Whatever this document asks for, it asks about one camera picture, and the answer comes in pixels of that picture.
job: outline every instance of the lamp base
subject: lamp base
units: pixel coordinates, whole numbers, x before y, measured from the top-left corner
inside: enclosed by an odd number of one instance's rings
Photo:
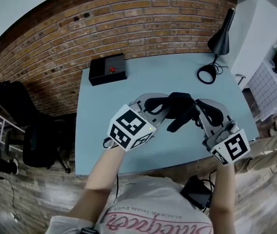
[[[201,72],[207,72],[208,74],[211,75],[211,78],[212,78],[212,81],[204,81],[201,77],[200,77],[200,73]],[[202,82],[202,83],[205,83],[205,84],[212,84],[215,82],[216,80],[216,77],[217,77],[217,72],[216,72],[216,68],[213,64],[208,64],[208,65],[205,65],[201,68],[199,68],[199,70],[197,71],[197,78]]]
[[[226,66],[221,66],[219,64],[216,63],[218,57],[220,55],[218,54],[215,54],[215,58],[213,60],[213,62],[209,63],[208,65],[205,65],[201,68],[198,69],[197,71],[197,78],[202,82],[202,83],[205,83],[205,84],[212,84],[215,82],[216,80],[216,76],[217,75],[220,75],[223,73],[223,67],[226,67]],[[200,72],[202,71],[205,71],[207,73],[209,73],[211,75],[211,78],[212,78],[212,81],[204,81],[202,78],[200,78],[199,74]]]

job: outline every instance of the forearm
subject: forearm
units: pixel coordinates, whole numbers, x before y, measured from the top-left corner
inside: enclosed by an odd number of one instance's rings
[[[217,177],[209,212],[215,234],[235,234],[235,172],[234,166],[217,167]]]
[[[235,206],[235,171],[234,165],[218,164],[215,187],[210,212],[214,210],[234,212]]]
[[[93,167],[85,188],[111,191],[124,155],[125,151],[119,146],[106,150]]]
[[[106,150],[93,167],[81,198],[67,214],[96,223],[114,186],[125,151],[116,147]]]

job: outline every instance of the laminate floor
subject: laminate floor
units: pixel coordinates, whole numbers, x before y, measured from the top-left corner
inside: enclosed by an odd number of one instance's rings
[[[251,106],[252,98],[247,98]],[[260,135],[267,136],[269,127],[273,125],[270,119],[258,125]],[[68,144],[65,150],[73,150]],[[49,170],[31,168],[22,163],[21,153],[12,153],[20,161],[20,174],[7,175],[15,191],[15,207],[21,215],[21,221],[16,223],[10,213],[13,212],[12,189],[7,180],[0,180],[0,234],[42,234],[46,231],[50,218],[70,210],[78,200],[86,176],[75,176],[75,156],[71,151],[65,156],[67,165],[72,169],[66,174],[58,162]],[[184,184],[192,175],[207,177],[215,169],[216,160],[207,158],[189,164],[151,171],[143,175],[167,176],[177,183]],[[142,175],[119,177],[119,194],[129,181]],[[237,200],[235,208],[235,227],[237,234],[277,234],[277,173],[270,169],[260,172],[249,172],[236,175]],[[116,196],[116,186],[113,188],[107,204],[111,204]]]

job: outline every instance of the black cable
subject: black cable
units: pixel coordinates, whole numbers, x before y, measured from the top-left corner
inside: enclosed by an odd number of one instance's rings
[[[211,180],[208,180],[208,179],[202,179],[201,181],[206,181],[206,182],[209,182],[209,183],[210,183],[210,188],[211,188],[211,193],[212,193],[212,187],[213,187],[213,188],[215,187],[214,183],[212,183],[212,181],[211,181]]]
[[[13,191],[13,200],[12,200],[12,202],[13,202],[13,208],[14,208],[14,212],[15,212],[14,218],[16,218],[18,221],[21,221],[21,215],[17,214],[16,208],[15,208],[15,204],[14,204],[14,199],[15,199],[14,187],[13,187],[13,185],[12,185],[10,180],[8,180],[7,178],[4,178],[4,177],[0,177],[0,180],[4,180],[4,179],[6,179],[10,183],[10,185],[12,187],[12,191]]]
[[[274,66],[274,68],[272,68],[273,72],[274,72],[275,74],[277,74],[276,65],[275,65],[272,61],[270,61],[270,63]]]
[[[218,64],[218,63],[213,63],[213,62],[211,62],[211,63],[209,63],[209,65],[212,65],[212,66],[214,66],[214,68],[216,69],[216,74],[217,75],[220,75],[220,74],[222,74],[223,73],[223,68],[228,68],[228,66],[221,66],[220,64]]]
[[[215,170],[213,170],[212,172],[210,172],[209,173],[209,180],[211,181],[211,174],[212,173],[215,173],[217,170],[215,169]]]
[[[114,203],[118,197],[118,191],[119,191],[119,177],[118,177],[118,174],[117,174],[117,192],[116,192],[116,197],[115,197],[115,200],[114,200]]]
[[[201,179],[201,181],[206,181],[206,182],[209,182],[209,184],[210,184],[210,191],[211,191],[211,195],[210,195],[210,197],[212,196],[212,194],[213,194],[213,191],[214,191],[214,188],[215,188],[215,185],[214,185],[214,183],[211,181],[211,174],[212,173],[214,173],[214,172],[216,172],[217,170],[215,169],[215,170],[213,170],[212,172],[210,172],[209,173],[209,179]]]
[[[273,172],[272,167],[270,167],[271,172],[272,172],[273,174],[277,174],[277,165],[275,165],[275,166],[276,166],[276,172],[275,172],[275,173]]]

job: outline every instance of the strap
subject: strap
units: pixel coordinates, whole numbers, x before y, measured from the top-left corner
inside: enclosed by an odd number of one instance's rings
[[[222,124],[224,117],[222,111],[219,108],[206,104],[200,99],[196,100],[196,104],[202,110],[210,125],[213,127],[218,127]]]
[[[152,111],[161,106],[158,112]],[[170,108],[167,119],[175,119],[167,128],[167,131],[175,133],[181,126],[194,120],[198,126],[199,111],[190,94],[174,92],[168,97],[150,98],[145,102],[145,110],[150,114],[158,114],[163,109]]]
[[[208,82],[208,81],[204,81],[203,79],[201,79],[200,76],[199,76],[200,72],[207,72],[207,73],[209,73],[211,75],[211,77],[212,77],[212,81]],[[208,84],[208,85],[215,82],[216,76],[217,76],[216,69],[215,69],[215,67],[213,65],[210,65],[210,64],[205,65],[205,66],[199,68],[199,70],[197,71],[197,78],[202,83],[205,83],[205,84]]]

